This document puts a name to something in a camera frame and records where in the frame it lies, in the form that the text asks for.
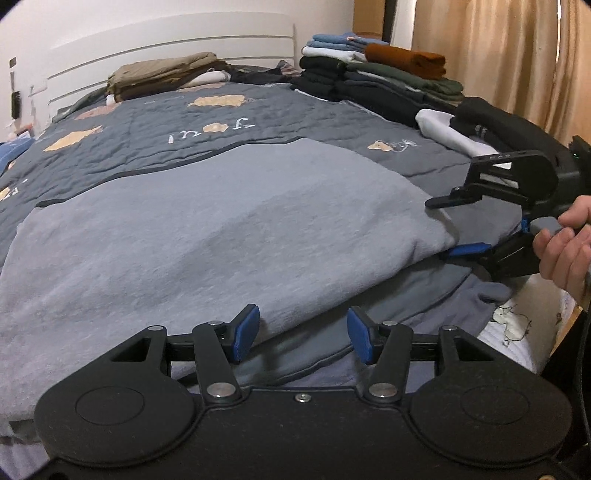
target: human hand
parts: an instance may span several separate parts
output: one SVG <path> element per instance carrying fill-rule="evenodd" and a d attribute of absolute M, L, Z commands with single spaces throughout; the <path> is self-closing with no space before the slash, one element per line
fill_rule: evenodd
<path fill-rule="evenodd" d="M 540 259 L 540 275 L 569 292 L 581 304 L 585 276 L 591 265 L 591 196 L 578 197 L 571 208 L 558 217 L 563 228 L 552 236 L 547 229 L 534 238 L 534 252 Z M 573 228 L 583 229 L 574 234 Z"/>

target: blue cloth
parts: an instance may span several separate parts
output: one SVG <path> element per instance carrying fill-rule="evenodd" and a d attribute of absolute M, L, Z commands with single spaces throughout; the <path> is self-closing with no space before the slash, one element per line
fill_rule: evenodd
<path fill-rule="evenodd" d="M 332 48 L 333 50 L 352 50 L 358 51 L 360 53 L 363 53 L 365 51 L 365 48 L 362 48 L 359 45 L 351 45 L 349 43 L 327 43 L 317 40 L 308 40 L 308 43 L 306 43 L 306 45 L 315 48 Z"/>
<path fill-rule="evenodd" d="M 10 162 L 35 143 L 34 138 L 16 138 L 0 144 L 0 175 L 4 173 Z"/>
<path fill-rule="evenodd" d="M 354 47 L 360 47 L 363 49 L 362 51 L 365 51 L 365 47 L 369 43 L 379 43 L 380 45 L 388 45 L 386 42 L 382 40 L 376 40 L 375 38 L 360 37 L 358 35 L 355 35 L 353 32 L 345 32 L 342 35 L 317 33 L 316 35 L 312 35 L 312 40 L 321 41 L 325 43 L 337 43 L 350 45 Z"/>

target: stack of folded clothes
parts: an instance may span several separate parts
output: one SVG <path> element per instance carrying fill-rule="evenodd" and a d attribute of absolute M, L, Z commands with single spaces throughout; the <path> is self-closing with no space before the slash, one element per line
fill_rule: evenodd
<path fill-rule="evenodd" d="M 170 92 L 203 73 L 226 68 L 225 61 L 208 51 L 176 59 L 138 61 L 123 65 L 109 76 L 107 93 L 120 102 Z"/>
<path fill-rule="evenodd" d="M 422 109 L 454 113 L 465 97 L 460 82 L 444 77 L 446 59 L 391 47 L 354 33 L 318 34 L 302 49 L 292 88 L 330 101 L 350 100 L 388 120 L 418 128 Z"/>
<path fill-rule="evenodd" d="M 303 69 L 301 75 L 291 79 L 292 89 L 323 100 L 340 100 L 335 84 L 338 80 L 344 79 L 346 63 L 330 57 L 302 57 L 300 67 Z"/>
<path fill-rule="evenodd" d="M 387 45 L 381 40 L 364 38 L 353 32 L 342 35 L 316 34 L 302 49 L 300 67 L 304 70 L 293 79 L 293 89 L 324 100 L 341 100 L 335 89 L 338 80 L 344 80 L 347 64 L 367 62 L 364 52 L 370 44 Z"/>
<path fill-rule="evenodd" d="M 348 99 L 388 120 L 418 128 L 422 109 L 454 113 L 464 97 L 455 80 L 428 80 L 381 63 L 351 63 L 345 79 L 336 85 L 338 97 Z"/>

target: folded black clothes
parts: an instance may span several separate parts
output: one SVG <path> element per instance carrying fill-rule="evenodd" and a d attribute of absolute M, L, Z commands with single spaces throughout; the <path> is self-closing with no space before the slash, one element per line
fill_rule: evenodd
<path fill-rule="evenodd" d="M 568 148 L 537 125 L 494 107 L 482 98 L 466 98 L 457 107 L 455 115 L 464 123 L 491 130 L 512 151 L 540 150 L 553 161 L 570 155 Z"/>
<path fill-rule="evenodd" d="M 398 82 L 396 80 L 391 82 L 386 79 L 381 79 L 378 76 L 368 77 L 359 72 L 345 72 L 345 79 L 354 80 L 356 82 L 365 82 L 366 86 L 371 85 L 371 83 L 368 82 L 375 82 L 384 88 L 391 89 L 393 92 L 397 92 L 400 95 L 410 98 L 412 101 L 420 104 L 422 108 L 430 108 L 431 110 L 438 110 L 452 115 L 456 110 L 455 105 L 438 99 L 421 90 L 408 87 L 404 82 Z"/>
<path fill-rule="evenodd" d="M 478 137 L 484 140 L 499 152 L 504 153 L 514 151 L 514 149 L 503 142 L 496 133 L 483 125 L 471 124 L 455 116 L 450 120 L 449 126 L 455 131 L 460 132 L 462 135 L 467 137 Z"/>
<path fill-rule="evenodd" d="M 291 88 L 297 88 L 302 92 L 309 93 L 312 96 L 329 100 L 331 102 L 340 101 L 334 85 L 325 85 L 324 83 L 311 82 L 303 76 L 291 79 Z"/>
<path fill-rule="evenodd" d="M 324 76 L 338 80 L 347 69 L 347 64 L 329 57 L 302 57 L 300 59 L 300 68 L 303 70 L 320 69 L 325 71 Z"/>
<path fill-rule="evenodd" d="M 336 79 L 332 79 L 324 75 L 324 70 L 320 69 L 307 69 L 301 73 L 301 76 L 304 77 L 309 82 L 317 82 L 322 83 L 324 85 L 335 85 Z"/>
<path fill-rule="evenodd" d="M 336 91 L 340 98 L 358 103 L 386 120 L 418 128 L 415 117 L 419 110 L 429 108 L 428 106 L 420 105 L 409 97 L 386 89 L 378 83 L 369 82 L 370 85 L 360 85 L 360 83 L 354 80 L 336 82 Z"/>
<path fill-rule="evenodd" d="M 266 83 L 287 83 L 291 76 L 283 75 L 280 68 L 265 70 L 264 72 L 230 71 L 230 81 L 234 83 L 249 83 L 251 85 L 265 85 Z"/>

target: folded white towel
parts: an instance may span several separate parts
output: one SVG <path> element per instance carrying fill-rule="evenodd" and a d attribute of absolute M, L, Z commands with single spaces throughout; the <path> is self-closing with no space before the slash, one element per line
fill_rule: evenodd
<path fill-rule="evenodd" d="M 227 82 L 228 80 L 230 80 L 230 74 L 228 72 L 225 72 L 224 70 L 212 70 L 211 72 L 197 75 L 193 80 L 185 83 L 180 88 L 197 87 L 208 83 Z"/>
<path fill-rule="evenodd" d="M 301 54 L 304 57 L 330 57 L 331 59 L 341 60 L 346 63 L 351 63 L 352 61 L 367 62 L 365 55 L 358 51 L 352 50 L 334 50 L 333 48 L 304 47 L 301 49 Z"/>
<path fill-rule="evenodd" d="M 449 121 L 453 115 L 449 113 L 425 108 L 419 111 L 416 118 L 418 127 L 425 137 L 432 138 L 437 143 L 468 155 L 468 157 L 498 153 L 490 145 L 472 140 L 450 127 Z"/>

